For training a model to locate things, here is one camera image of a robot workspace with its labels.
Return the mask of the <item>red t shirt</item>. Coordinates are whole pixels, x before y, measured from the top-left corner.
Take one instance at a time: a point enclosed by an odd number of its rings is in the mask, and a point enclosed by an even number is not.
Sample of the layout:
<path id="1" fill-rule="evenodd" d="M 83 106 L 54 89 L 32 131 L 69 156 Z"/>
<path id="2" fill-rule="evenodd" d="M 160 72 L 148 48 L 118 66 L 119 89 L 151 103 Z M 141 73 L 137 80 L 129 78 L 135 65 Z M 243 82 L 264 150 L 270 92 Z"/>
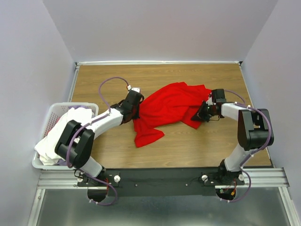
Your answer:
<path id="1" fill-rule="evenodd" d="M 164 125 L 183 122 L 198 129 L 201 122 L 191 118 L 210 93 L 205 85 L 176 82 L 151 94 L 140 104 L 139 118 L 134 120 L 135 146 L 140 148 L 161 139 L 164 133 L 157 127 Z"/>

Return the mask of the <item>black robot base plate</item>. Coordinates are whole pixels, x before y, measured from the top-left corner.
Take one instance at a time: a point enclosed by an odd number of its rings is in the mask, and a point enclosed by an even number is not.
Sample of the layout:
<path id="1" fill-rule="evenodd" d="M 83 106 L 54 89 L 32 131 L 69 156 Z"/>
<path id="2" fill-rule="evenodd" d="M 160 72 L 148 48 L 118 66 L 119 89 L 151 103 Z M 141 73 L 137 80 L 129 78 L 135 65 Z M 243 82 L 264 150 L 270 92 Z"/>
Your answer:
<path id="1" fill-rule="evenodd" d="M 78 179 L 78 187 L 88 189 L 88 197 L 102 201 L 105 196 L 114 198 L 134 196 L 226 195 L 244 185 L 242 173 L 219 175 L 217 167 L 209 168 L 149 168 L 107 169 L 97 181 L 86 175 Z"/>

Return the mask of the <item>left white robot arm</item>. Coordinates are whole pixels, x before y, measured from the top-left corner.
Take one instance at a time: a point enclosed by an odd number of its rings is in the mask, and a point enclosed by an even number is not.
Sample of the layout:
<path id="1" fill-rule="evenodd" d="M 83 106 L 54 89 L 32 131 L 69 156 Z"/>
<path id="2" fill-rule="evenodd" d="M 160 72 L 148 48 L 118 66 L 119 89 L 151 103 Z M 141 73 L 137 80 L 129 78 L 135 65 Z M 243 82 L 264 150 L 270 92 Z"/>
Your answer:
<path id="1" fill-rule="evenodd" d="M 55 153 L 72 167 L 88 174 L 92 185 L 101 185 L 104 182 L 104 167 L 91 157 L 93 142 L 109 129 L 137 119 L 143 100 L 140 88 L 132 88 L 124 100 L 88 122 L 69 121 L 55 146 Z"/>

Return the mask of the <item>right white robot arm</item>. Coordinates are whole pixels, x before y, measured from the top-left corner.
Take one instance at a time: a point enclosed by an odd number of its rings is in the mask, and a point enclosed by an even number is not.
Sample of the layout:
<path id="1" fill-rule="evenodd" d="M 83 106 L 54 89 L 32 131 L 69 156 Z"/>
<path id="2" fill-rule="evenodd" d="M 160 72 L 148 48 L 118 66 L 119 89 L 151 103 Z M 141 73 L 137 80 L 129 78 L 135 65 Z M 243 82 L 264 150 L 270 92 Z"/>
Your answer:
<path id="1" fill-rule="evenodd" d="M 225 92 L 232 93 L 241 98 L 233 91 L 214 89 L 209 94 L 207 101 L 203 101 L 200 108 L 191 117 L 192 121 L 209 122 L 212 117 L 231 118 L 238 123 L 238 144 L 232 153 L 221 161 L 217 172 L 202 175 L 204 184 L 229 185 L 239 179 L 243 174 L 243 167 L 254 157 L 256 153 L 264 150 L 274 142 L 274 134 L 267 109 L 256 109 L 250 105 L 229 102 Z"/>

